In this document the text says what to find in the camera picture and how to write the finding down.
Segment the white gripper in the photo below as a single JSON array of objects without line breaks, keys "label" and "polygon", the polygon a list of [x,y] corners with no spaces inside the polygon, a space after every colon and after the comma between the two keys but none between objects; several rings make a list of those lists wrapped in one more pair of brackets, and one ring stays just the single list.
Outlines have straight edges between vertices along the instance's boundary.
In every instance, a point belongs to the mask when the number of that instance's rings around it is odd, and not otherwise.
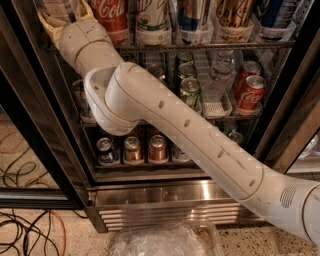
[{"label": "white gripper", "polygon": [[86,0],[80,0],[80,3],[80,19],[83,21],[72,24],[65,8],[40,8],[37,12],[51,42],[58,45],[60,55],[72,67],[75,66],[77,56],[84,47],[95,42],[111,42],[105,28],[95,22],[93,11]]}]

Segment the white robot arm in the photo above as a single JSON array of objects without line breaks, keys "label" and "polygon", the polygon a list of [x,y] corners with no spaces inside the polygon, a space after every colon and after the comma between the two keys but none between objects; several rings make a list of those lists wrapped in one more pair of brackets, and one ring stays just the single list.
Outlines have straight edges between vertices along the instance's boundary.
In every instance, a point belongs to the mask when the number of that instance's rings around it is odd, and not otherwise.
[{"label": "white robot arm", "polygon": [[81,75],[106,132],[146,121],[184,151],[234,200],[264,220],[320,245],[320,183],[280,174],[252,157],[141,66],[124,61],[86,0],[38,0],[38,17]]}]

